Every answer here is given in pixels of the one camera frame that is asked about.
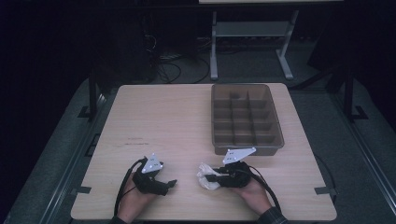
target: gray floor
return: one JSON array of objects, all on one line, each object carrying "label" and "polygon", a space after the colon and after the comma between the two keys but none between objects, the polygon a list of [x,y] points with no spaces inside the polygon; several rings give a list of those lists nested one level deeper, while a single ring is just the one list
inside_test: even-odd
[{"label": "gray floor", "polygon": [[[294,80],[283,77],[274,52],[276,45],[219,54],[217,82],[298,84],[318,72],[306,65],[314,46],[315,43],[309,42],[291,43],[287,58]],[[208,62],[208,53],[200,57]],[[208,68],[201,60],[180,59],[172,63],[182,71],[174,83],[192,83],[205,75]],[[173,65],[165,65],[164,68],[170,79],[177,75]],[[157,78],[150,84],[161,83]],[[214,82],[206,77],[200,83]],[[384,190],[373,175],[372,164],[363,157],[362,142],[359,141],[359,137],[364,140],[363,147],[370,149],[389,183],[396,186],[396,134],[358,81],[355,81],[354,105],[360,105],[369,118],[356,120],[354,124],[348,122],[341,112],[342,91],[330,95],[324,90],[326,83],[327,78],[324,78],[303,91],[290,91],[290,95],[310,145],[318,155],[318,166],[325,182],[330,188],[335,184],[338,192],[335,201],[338,216],[330,223],[396,223]],[[73,220],[70,210],[76,198],[74,189],[79,187],[91,160],[86,156],[94,149],[90,147],[91,140],[102,131],[116,93],[117,89],[114,89],[98,101],[99,114],[88,122],[88,119],[78,118],[80,109],[88,105],[88,82],[81,84],[15,202],[7,223],[108,222]]]}]

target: white object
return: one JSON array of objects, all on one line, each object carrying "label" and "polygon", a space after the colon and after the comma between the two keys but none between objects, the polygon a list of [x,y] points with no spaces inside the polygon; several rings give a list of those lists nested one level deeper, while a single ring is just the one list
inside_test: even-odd
[{"label": "white object", "polygon": [[160,164],[160,161],[157,159],[157,156],[152,153],[151,157],[146,162],[145,166],[142,169],[142,174],[150,173],[153,171],[161,170],[163,166]]},{"label": "white object", "polygon": [[201,162],[199,165],[199,172],[197,174],[198,176],[198,181],[200,185],[205,188],[205,189],[218,189],[220,187],[220,184],[218,182],[209,182],[207,181],[205,175],[221,175],[218,172],[214,171],[212,167],[209,165]]},{"label": "white object", "polygon": [[255,147],[241,148],[241,149],[228,149],[227,154],[224,157],[223,163],[229,164],[244,159],[246,156],[254,153]]}]

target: dark background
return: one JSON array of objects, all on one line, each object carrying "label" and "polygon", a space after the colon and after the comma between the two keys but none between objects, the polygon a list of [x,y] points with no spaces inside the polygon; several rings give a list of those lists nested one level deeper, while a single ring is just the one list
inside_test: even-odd
[{"label": "dark background", "polygon": [[[87,12],[83,9],[105,1],[81,2],[0,3],[0,220],[5,219],[73,93],[91,72],[97,74],[102,91],[120,84],[148,83],[154,76],[150,65],[156,59],[145,52],[144,32],[158,36],[162,46],[189,54],[195,52],[196,36],[210,36],[210,12],[157,11],[155,22],[147,26],[139,13]],[[156,4],[111,1],[106,7],[131,2]],[[355,77],[396,130],[394,6],[390,0],[346,1],[341,8],[325,9],[302,10],[293,39],[318,39],[311,65],[320,70],[346,52],[351,55]],[[244,16],[255,15],[242,13],[239,19]]]}]

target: person's right hand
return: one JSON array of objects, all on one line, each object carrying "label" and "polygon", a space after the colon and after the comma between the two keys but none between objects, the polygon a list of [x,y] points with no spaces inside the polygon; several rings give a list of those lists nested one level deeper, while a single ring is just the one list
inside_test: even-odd
[{"label": "person's right hand", "polygon": [[264,187],[254,178],[243,188],[231,188],[257,214],[261,215],[272,207]]}]

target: person's left hand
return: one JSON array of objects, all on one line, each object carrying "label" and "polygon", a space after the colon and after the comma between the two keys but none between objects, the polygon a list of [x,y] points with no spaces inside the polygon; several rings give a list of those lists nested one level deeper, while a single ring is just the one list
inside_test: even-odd
[{"label": "person's left hand", "polygon": [[117,213],[117,217],[126,223],[131,223],[157,196],[151,193],[144,194],[140,192],[134,185],[133,177],[134,172],[130,174],[125,184],[123,192],[125,193],[128,190],[129,192],[122,197],[119,212]]}]

